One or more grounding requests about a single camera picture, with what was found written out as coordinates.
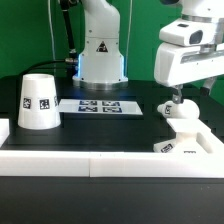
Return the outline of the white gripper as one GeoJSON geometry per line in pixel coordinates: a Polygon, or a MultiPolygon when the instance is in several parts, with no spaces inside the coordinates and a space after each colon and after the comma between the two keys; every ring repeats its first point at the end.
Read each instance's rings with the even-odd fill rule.
{"type": "Polygon", "coordinates": [[[200,50],[199,46],[180,47],[169,43],[162,43],[157,50],[154,78],[161,85],[174,86],[175,104],[183,102],[181,84],[206,79],[200,93],[209,96],[217,80],[214,76],[224,74],[224,43],[210,53],[200,50]]]}

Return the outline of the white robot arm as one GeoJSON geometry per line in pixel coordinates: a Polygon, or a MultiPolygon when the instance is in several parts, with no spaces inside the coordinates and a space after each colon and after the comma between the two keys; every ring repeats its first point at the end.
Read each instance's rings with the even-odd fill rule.
{"type": "MultiPolygon", "coordinates": [[[[224,74],[224,0],[160,0],[180,5],[181,17],[159,32],[161,44],[154,67],[155,81],[173,88],[173,102],[183,102],[185,83],[202,80],[208,94],[224,74]]],[[[82,0],[85,47],[78,57],[73,82],[91,89],[124,85],[124,57],[119,51],[119,12],[106,0],[82,0]]]]}

